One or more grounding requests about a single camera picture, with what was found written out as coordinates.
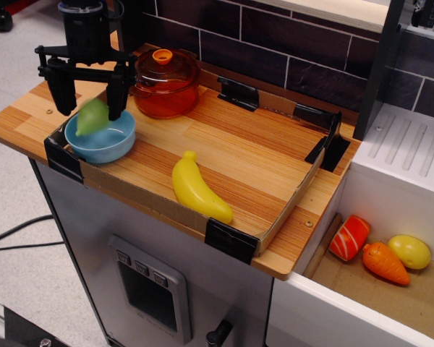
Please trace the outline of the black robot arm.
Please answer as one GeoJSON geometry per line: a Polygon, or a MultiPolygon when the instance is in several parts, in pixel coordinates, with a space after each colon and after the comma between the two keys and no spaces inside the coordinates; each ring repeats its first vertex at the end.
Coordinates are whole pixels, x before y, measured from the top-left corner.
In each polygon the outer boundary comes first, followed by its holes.
{"type": "Polygon", "coordinates": [[[75,81],[106,83],[108,118],[117,120],[127,106],[129,89],[135,84],[137,58],[111,46],[110,23],[105,1],[60,1],[66,44],[39,46],[38,74],[47,81],[57,110],[65,116],[75,109],[75,81]]]}

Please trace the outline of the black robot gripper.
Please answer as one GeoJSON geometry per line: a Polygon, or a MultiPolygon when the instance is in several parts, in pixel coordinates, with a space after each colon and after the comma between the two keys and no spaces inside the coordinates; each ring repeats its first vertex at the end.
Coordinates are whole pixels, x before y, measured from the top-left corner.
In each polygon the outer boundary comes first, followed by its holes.
{"type": "Polygon", "coordinates": [[[63,17],[66,45],[35,49],[40,59],[38,74],[46,78],[57,110],[69,116],[77,102],[74,80],[65,70],[76,64],[115,62],[120,68],[108,78],[106,97],[108,119],[116,121],[126,108],[130,78],[135,76],[135,57],[111,47],[110,23],[120,17],[112,17],[104,1],[61,1],[58,10],[63,17]]]}

